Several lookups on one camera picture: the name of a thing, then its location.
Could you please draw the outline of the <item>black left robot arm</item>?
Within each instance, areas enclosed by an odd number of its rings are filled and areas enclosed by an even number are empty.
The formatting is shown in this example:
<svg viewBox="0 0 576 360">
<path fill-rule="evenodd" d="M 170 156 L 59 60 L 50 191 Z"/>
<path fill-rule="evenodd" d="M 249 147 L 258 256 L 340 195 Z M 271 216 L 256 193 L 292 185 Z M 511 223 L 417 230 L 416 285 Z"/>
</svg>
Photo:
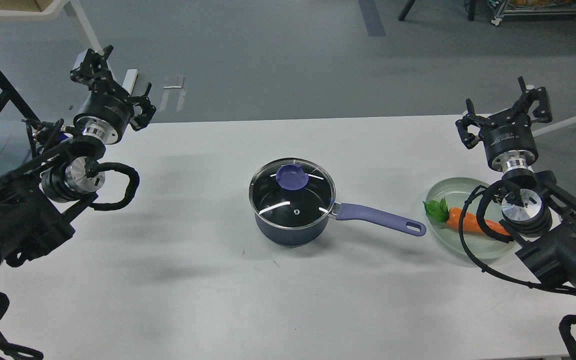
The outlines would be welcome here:
<svg viewBox="0 0 576 360">
<path fill-rule="evenodd" d="M 113 50 L 89 48 L 70 71 L 70 79 L 88 91 L 71 126 L 62 119 L 39 120 L 0 71 L 0 112 L 12 103 L 23 114 L 30 146 L 30 160 L 0 176 L 0 266 L 17 268 L 59 248 L 73 237 L 73 220 L 87 208 L 116 211 L 134 199 L 138 172 L 101 158 L 127 127 L 146 128 L 157 109 L 150 83 L 136 96 L 114 79 L 108 64 Z M 0 292 L 0 321 L 9 305 Z M 1 330 L 0 351 L 12 360 L 44 358 L 41 351 L 7 341 Z"/>
</svg>

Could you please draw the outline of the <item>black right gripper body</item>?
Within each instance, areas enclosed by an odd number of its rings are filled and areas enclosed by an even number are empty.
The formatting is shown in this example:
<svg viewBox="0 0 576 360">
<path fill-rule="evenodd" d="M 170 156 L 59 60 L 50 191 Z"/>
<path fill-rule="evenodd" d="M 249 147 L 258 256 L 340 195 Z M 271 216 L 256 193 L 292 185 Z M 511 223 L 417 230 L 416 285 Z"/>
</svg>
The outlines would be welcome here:
<svg viewBox="0 0 576 360">
<path fill-rule="evenodd" d="M 482 126 L 482 141 L 487 166 L 501 173 L 502 161 L 498 158 L 508 152 L 523 153 L 526 164 L 532 166 L 538 159 L 538 150 L 531 132 L 531 117 L 519 114 L 515 117 L 494 114 L 487 118 L 490 123 Z"/>
</svg>

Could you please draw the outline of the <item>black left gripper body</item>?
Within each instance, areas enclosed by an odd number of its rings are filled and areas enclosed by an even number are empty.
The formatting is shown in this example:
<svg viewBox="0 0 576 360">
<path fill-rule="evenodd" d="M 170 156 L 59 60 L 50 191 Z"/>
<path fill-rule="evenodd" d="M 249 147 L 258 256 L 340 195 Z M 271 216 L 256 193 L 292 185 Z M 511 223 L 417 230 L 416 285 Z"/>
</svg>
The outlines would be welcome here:
<svg viewBox="0 0 576 360">
<path fill-rule="evenodd" d="M 96 137 L 105 145 L 121 141 L 134 110 L 128 104 L 101 91 L 90 91 L 73 125 L 83 135 Z"/>
</svg>

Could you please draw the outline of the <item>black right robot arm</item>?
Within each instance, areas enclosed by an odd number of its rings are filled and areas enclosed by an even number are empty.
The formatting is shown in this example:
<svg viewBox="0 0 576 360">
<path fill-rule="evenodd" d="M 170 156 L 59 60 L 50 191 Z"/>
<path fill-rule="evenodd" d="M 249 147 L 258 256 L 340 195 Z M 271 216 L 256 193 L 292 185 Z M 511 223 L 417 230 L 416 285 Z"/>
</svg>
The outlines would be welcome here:
<svg viewBox="0 0 576 360">
<path fill-rule="evenodd" d="M 464 238 L 464 214 L 457 221 L 458 236 L 467 257 L 483 273 L 529 289 L 576 297 L 576 197 L 558 185 L 552 171 L 531 168 L 538 159 L 531 126 L 553 120 L 549 96 L 544 87 L 528 87 L 523 77 L 518 84 L 521 95 L 512 107 L 482 116 L 467 99 L 466 112 L 455 123 L 463 145 L 471 150 L 481 143 L 487 166 L 502 174 L 499 181 L 476 187 L 462 212 L 479 198 L 475 221 L 482 232 L 498 242 L 518 244 L 515 255 L 537 282 L 505 275 L 477 258 Z M 576 360 L 574 325 L 574 314 L 558 324 L 572 360 Z"/>
</svg>

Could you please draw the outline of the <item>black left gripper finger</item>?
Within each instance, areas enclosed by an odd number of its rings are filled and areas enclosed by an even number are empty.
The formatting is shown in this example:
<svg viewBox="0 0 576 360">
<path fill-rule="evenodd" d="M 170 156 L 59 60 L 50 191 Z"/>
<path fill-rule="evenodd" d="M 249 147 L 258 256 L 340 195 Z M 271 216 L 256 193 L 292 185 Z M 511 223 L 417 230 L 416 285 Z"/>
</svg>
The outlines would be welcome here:
<svg viewBox="0 0 576 360">
<path fill-rule="evenodd" d="M 114 46 L 108 45 L 101 53 L 92 48 L 80 53 L 70 71 L 70 80 L 86 86 L 89 91 L 115 95 L 124 92 L 125 89 L 114 79 L 108 65 L 113 50 Z"/>
<path fill-rule="evenodd" d="M 130 127 L 135 131 L 139 132 L 140 130 L 145 129 L 153 120 L 153 116 L 157 112 L 157 107 L 151 103 L 149 98 L 150 91 L 153 85 L 148 83 L 146 85 L 146 89 L 142 95 L 138 96 L 128 96 L 126 98 L 126 103 L 130 106 L 138 107 L 140 109 L 139 114 L 135 114 L 133 117 L 130 118 L 128 123 Z"/>
</svg>

